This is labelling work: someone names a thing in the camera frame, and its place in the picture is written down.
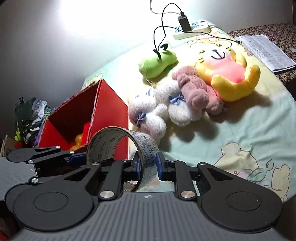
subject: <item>white wall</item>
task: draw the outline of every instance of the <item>white wall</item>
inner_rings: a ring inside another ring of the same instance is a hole
[[[169,2],[152,1],[156,12]],[[225,31],[292,21],[290,0],[175,3],[190,22],[207,19]],[[166,14],[164,23],[177,25],[177,15]],[[0,6],[0,137],[14,135],[19,97],[59,105],[93,71],[151,38],[158,25],[149,0],[6,0]]]

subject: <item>tape roll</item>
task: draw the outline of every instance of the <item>tape roll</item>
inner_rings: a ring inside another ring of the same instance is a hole
[[[151,182],[157,175],[156,154],[159,148],[155,140],[147,134],[117,126],[103,128],[92,137],[86,151],[86,162],[114,159],[117,144],[126,136],[134,142],[139,152],[140,179],[132,189],[132,191],[137,191]]]

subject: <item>pink plush belly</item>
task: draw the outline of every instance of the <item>pink plush belly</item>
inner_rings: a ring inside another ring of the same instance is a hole
[[[233,83],[239,83],[244,80],[245,68],[234,61],[221,62],[212,74],[212,77],[216,74],[222,75]]]

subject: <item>brown teddy bear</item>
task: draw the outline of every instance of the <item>brown teddy bear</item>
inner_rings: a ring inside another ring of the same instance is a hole
[[[217,97],[211,86],[197,76],[194,66],[180,68],[172,74],[172,79],[178,82],[189,108],[193,110],[206,108],[207,112],[212,115],[222,112],[223,101]]]

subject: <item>white power strip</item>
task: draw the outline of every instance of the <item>white power strip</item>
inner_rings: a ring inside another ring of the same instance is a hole
[[[173,29],[171,32],[173,32],[173,37],[175,40],[180,40],[184,38],[189,38],[201,34],[208,34],[210,32],[210,27],[206,21],[198,21],[191,24],[191,31],[188,33],[183,33],[180,30]]]

